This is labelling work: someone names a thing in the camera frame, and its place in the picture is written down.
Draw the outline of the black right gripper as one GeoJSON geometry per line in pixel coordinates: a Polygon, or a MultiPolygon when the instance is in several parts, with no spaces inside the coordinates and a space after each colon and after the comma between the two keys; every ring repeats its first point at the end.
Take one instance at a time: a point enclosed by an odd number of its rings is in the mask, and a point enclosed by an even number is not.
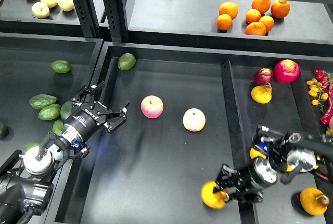
{"type": "Polygon", "coordinates": [[[263,190],[274,185],[276,180],[277,172],[270,167],[268,160],[253,160],[238,170],[223,164],[215,180],[214,189],[227,189],[230,200],[260,203],[263,201],[263,190]]]}

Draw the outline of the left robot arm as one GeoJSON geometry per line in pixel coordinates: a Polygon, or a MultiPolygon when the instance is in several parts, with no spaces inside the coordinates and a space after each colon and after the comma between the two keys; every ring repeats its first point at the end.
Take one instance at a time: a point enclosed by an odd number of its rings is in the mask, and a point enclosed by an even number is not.
{"type": "Polygon", "coordinates": [[[15,150],[1,165],[1,223],[28,223],[32,216],[40,216],[63,165],[89,154],[87,141],[99,128],[113,132],[126,122],[130,102],[108,109],[97,99],[104,85],[81,87],[71,99],[77,110],[64,121],[60,135],[48,132],[39,146],[25,153],[15,150]]]}

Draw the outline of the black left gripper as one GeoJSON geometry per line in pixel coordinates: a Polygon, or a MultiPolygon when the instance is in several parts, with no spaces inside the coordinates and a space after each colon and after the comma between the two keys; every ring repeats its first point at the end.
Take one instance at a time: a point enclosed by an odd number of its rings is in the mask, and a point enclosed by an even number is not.
{"type": "Polygon", "coordinates": [[[121,127],[127,120],[127,107],[130,101],[126,101],[123,107],[107,109],[98,102],[105,86],[102,81],[98,85],[82,86],[76,95],[72,96],[71,103],[79,107],[64,121],[64,133],[62,136],[69,142],[86,142],[100,127],[105,127],[109,133],[121,127]]]}

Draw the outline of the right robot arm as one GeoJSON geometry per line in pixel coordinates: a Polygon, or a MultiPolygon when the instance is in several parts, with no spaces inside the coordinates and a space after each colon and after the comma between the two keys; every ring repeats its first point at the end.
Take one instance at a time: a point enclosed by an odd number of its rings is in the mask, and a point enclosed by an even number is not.
{"type": "Polygon", "coordinates": [[[261,156],[238,169],[223,165],[215,180],[213,194],[222,193],[226,202],[257,203],[263,199],[262,191],[275,184],[278,174],[281,183],[289,184],[296,175],[313,172],[319,165],[327,169],[321,177],[332,182],[332,140],[325,135],[281,134],[259,125],[252,146],[261,156]]]}

